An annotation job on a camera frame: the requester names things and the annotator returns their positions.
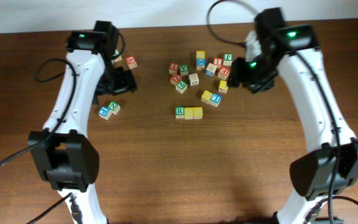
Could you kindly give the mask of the yellow S block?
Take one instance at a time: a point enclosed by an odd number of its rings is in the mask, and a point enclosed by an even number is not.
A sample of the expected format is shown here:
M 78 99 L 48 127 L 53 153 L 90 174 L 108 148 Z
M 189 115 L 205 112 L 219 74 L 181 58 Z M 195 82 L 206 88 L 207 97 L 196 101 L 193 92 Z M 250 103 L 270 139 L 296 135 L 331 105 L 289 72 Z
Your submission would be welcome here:
M 186 107 L 184 108 L 185 119 L 193 119 L 194 118 L 194 108 Z

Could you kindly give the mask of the green R letter block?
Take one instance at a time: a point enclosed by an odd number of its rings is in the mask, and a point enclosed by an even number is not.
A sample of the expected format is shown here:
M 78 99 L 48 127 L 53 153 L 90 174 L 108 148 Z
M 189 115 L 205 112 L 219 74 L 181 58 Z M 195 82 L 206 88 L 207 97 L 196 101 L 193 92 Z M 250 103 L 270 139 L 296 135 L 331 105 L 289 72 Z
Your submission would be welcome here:
M 185 108 L 184 107 L 176 107 L 175 108 L 175 118 L 176 119 L 184 119 L 185 118 Z

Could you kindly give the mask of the yellow lone block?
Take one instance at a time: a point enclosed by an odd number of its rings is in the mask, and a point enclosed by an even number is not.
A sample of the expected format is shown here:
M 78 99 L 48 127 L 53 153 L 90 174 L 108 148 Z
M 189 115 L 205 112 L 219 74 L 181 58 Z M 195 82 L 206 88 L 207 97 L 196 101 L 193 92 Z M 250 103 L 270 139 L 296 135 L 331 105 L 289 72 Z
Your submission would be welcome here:
M 194 107 L 193 108 L 193 118 L 194 119 L 202 119 L 203 118 L 203 108 L 202 107 Z

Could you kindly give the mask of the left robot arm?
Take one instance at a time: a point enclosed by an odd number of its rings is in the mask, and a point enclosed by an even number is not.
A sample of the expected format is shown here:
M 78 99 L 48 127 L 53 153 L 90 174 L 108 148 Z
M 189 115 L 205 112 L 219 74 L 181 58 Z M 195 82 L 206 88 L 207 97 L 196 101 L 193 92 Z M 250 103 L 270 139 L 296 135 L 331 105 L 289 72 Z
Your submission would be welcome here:
M 123 36 L 108 21 L 91 31 L 74 31 L 62 60 L 65 73 L 48 120 L 29 134 L 28 145 L 40 178 L 67 204 L 75 223 L 107 223 L 96 193 L 99 154 L 88 140 L 88 119 L 101 95 L 135 92 L 130 70 L 114 67 L 114 53 Z

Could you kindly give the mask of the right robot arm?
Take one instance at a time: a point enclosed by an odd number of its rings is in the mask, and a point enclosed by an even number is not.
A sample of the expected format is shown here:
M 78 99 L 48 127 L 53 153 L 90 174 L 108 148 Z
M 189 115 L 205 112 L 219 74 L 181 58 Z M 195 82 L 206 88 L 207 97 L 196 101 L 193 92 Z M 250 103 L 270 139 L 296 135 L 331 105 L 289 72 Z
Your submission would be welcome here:
M 321 207 L 358 179 L 358 139 L 344 119 L 324 70 L 323 53 L 312 26 L 288 26 L 279 8 L 255 17 L 255 30 L 235 59 L 231 87 L 267 91 L 277 77 L 286 84 L 305 135 L 305 156 L 290 165 L 293 190 L 272 223 L 316 223 Z

